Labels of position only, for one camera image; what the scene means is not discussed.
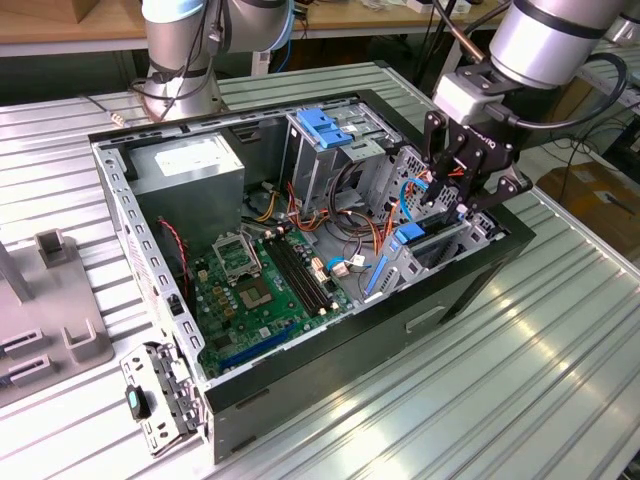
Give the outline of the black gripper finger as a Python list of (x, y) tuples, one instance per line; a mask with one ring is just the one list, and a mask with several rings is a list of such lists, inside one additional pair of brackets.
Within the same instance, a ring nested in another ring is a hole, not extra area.
[[(520, 152), (514, 150), (502, 153), (477, 150), (458, 182), (456, 217), (462, 220), (529, 191), (533, 183), (516, 168), (519, 157)], [(487, 192), (485, 183), (494, 173), (499, 173), (496, 188)]]
[(450, 174), (455, 169), (454, 155), (458, 150), (455, 133), (444, 114), (436, 110), (426, 113), (422, 157), (427, 166), (428, 188), (420, 199), (421, 205), (435, 201), (450, 183)]

